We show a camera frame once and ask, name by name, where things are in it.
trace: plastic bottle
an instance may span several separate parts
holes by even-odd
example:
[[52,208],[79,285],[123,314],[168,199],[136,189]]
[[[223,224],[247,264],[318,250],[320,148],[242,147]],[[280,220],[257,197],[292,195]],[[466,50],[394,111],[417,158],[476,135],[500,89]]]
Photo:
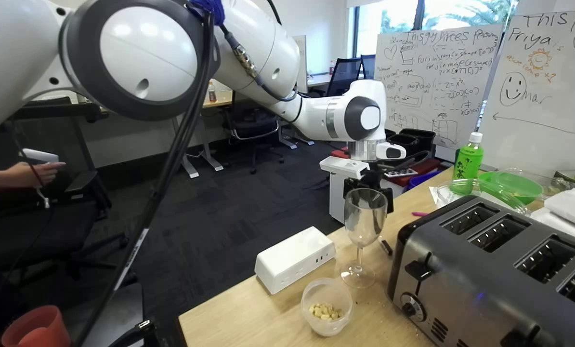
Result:
[[470,134],[470,143],[459,150],[457,162],[455,163],[455,171],[452,175],[453,180],[463,180],[478,177],[478,171],[482,163],[482,157],[484,156],[484,150],[481,147],[481,142],[481,133]]
[[215,91],[215,86],[212,85],[212,81],[209,81],[209,101],[211,103],[217,101],[217,92]]

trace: window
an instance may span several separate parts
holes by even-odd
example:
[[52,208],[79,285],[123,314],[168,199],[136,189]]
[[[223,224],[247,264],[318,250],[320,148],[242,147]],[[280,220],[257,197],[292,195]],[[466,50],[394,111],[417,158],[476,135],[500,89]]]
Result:
[[[517,2],[518,0],[383,0],[360,6],[355,12],[353,54],[355,57],[375,54],[379,33],[505,23],[516,8]],[[423,9],[420,13],[419,3]]]

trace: sun drawing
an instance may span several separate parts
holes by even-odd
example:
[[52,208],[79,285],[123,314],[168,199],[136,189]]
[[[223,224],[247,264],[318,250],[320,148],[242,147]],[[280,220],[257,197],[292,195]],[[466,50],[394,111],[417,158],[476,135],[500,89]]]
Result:
[[528,62],[534,68],[534,70],[542,70],[543,68],[549,66],[549,61],[553,59],[550,55],[551,52],[545,52],[544,48],[538,49],[534,53],[529,55]]

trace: blue container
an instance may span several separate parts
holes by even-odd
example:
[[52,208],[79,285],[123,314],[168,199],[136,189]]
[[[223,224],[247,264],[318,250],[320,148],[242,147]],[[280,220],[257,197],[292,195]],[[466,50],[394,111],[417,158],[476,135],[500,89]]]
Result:
[[442,173],[441,171],[433,171],[433,172],[425,173],[422,176],[416,176],[414,178],[411,178],[409,180],[409,184],[407,185],[407,187],[405,187],[404,191],[409,191],[410,189],[413,189],[417,185],[424,183],[429,178],[436,176],[437,174],[441,174],[441,173]]

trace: white box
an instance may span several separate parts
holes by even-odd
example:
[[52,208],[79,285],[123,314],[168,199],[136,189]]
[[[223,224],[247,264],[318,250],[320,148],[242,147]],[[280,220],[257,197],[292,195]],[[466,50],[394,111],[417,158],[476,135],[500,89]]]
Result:
[[334,242],[315,227],[307,228],[257,255],[255,274],[276,294],[335,256]]

